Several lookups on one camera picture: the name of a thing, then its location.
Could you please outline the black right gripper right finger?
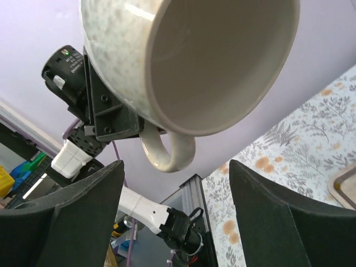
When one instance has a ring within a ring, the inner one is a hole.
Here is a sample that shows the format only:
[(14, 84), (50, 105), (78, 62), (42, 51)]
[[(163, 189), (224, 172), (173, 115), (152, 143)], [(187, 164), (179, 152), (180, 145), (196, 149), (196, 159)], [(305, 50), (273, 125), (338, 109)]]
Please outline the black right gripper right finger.
[(355, 211), (303, 196), (229, 162), (246, 266), (355, 266)]

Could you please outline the white speckled mug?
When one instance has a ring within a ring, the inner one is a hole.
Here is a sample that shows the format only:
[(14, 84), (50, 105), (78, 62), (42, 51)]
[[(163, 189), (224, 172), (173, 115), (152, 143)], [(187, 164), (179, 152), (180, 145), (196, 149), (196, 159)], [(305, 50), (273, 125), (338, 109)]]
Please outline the white speckled mug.
[(83, 42), (108, 90), (144, 119), (150, 163), (177, 172), (195, 139), (245, 118), (295, 40), (299, 1), (80, 1)]

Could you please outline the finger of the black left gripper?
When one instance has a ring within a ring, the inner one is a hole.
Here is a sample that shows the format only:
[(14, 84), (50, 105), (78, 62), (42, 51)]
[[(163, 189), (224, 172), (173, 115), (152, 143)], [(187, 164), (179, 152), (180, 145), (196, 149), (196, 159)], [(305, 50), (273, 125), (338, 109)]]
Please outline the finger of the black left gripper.
[(145, 120), (124, 105), (102, 82), (88, 53), (83, 49), (89, 125), (86, 135), (99, 141), (115, 141), (139, 137)]

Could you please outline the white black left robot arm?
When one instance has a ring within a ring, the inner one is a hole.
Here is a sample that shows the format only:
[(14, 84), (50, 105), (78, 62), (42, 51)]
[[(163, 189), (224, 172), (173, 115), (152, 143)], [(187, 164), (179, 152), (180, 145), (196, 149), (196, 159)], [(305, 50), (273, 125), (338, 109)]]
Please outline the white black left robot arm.
[[(108, 90), (85, 53), (70, 45), (59, 48), (45, 63), (41, 76), (82, 122), (68, 129), (63, 148), (51, 163), (62, 176), (73, 178), (110, 142), (147, 135), (147, 122)], [(194, 225), (203, 215), (202, 208), (187, 215), (127, 187), (122, 189), (118, 208), (162, 238), (183, 263), (200, 259), (204, 238)]]

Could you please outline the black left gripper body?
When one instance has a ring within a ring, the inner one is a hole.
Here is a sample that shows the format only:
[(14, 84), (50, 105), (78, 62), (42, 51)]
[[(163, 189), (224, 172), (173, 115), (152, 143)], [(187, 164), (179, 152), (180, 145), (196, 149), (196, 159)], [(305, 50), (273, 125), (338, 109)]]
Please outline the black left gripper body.
[(71, 114), (89, 123), (85, 67), (79, 51), (70, 45), (58, 49), (45, 63), (41, 77)]

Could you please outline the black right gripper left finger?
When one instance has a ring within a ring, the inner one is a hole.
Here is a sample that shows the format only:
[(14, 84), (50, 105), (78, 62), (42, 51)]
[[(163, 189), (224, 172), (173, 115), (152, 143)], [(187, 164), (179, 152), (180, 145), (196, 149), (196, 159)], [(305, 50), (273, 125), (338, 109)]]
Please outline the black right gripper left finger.
[(1, 266), (103, 266), (123, 161), (49, 195), (1, 210)]

